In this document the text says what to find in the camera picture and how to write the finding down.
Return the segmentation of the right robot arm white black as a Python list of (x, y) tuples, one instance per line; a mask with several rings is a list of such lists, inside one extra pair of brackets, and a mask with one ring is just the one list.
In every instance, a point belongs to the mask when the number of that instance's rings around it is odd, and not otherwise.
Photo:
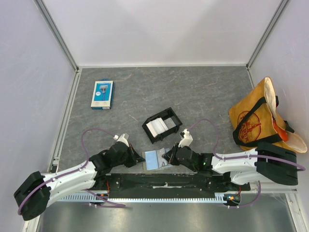
[(182, 165), (197, 175), (214, 178), (226, 190), (258, 181), (298, 185), (296, 153), (269, 143), (232, 154), (199, 154), (176, 144), (162, 158), (170, 165)]

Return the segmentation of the grey card holder wallet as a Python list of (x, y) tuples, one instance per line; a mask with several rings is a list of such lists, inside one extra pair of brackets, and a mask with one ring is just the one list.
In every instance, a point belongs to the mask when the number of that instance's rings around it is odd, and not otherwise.
[(164, 169), (164, 168), (161, 169), (158, 168), (156, 150), (142, 152), (141, 154), (142, 157), (145, 159), (145, 162), (143, 163), (144, 171), (150, 172)]

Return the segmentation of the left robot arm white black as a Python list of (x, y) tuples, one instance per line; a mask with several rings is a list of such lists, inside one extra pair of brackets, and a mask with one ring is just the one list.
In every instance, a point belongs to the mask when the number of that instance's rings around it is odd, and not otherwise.
[(106, 186), (106, 174), (117, 166), (127, 168), (144, 162), (131, 144), (116, 142), (108, 150), (92, 155), (85, 162), (58, 173), (31, 173), (15, 191), (18, 215), (32, 220), (57, 200), (80, 190)]

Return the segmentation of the black plastic card box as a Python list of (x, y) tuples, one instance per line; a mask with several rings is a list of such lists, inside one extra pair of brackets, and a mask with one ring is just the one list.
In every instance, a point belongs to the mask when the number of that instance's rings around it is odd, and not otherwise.
[(183, 123), (171, 107), (149, 117), (142, 128), (152, 144), (177, 133)]

